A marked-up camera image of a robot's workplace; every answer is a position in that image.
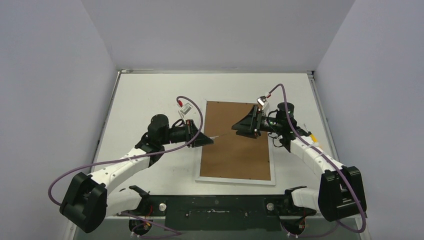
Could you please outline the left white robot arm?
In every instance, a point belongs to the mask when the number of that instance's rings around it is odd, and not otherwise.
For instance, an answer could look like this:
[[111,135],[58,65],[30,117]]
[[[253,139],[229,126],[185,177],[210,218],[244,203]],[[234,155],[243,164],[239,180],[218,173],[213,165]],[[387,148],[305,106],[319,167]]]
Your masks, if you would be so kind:
[[151,118],[140,141],[124,157],[90,174],[76,174],[59,212],[85,233],[94,231],[106,217],[122,211],[144,215],[149,210],[148,192],[135,185],[113,191],[136,173],[154,165],[167,153],[165,145],[175,143],[197,148],[212,145],[214,140],[201,132],[192,119],[184,120],[181,126],[170,126],[166,115],[157,114]]

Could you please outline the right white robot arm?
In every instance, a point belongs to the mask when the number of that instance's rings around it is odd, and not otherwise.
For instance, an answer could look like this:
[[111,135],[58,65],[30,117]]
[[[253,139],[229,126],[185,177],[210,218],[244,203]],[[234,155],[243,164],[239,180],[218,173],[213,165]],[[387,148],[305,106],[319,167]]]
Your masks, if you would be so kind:
[[318,189],[299,186],[285,191],[288,197],[283,199],[282,207],[286,213],[294,215],[308,208],[329,222],[365,213],[367,202],[359,169],[347,167],[325,153],[311,133],[297,125],[294,109],[292,103],[281,102],[272,116],[255,105],[231,128],[237,135],[252,139],[263,132],[276,134],[282,147],[299,157],[318,177]]

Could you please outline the white picture frame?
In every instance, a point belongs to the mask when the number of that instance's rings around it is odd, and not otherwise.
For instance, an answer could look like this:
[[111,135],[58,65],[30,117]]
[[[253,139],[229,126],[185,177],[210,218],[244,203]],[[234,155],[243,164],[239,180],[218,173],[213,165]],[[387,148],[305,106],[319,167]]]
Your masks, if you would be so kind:
[[244,118],[253,103],[206,101],[203,133],[208,137],[233,132],[213,139],[201,148],[197,163],[198,182],[274,186],[273,146],[262,134],[253,139],[236,135],[232,126]]

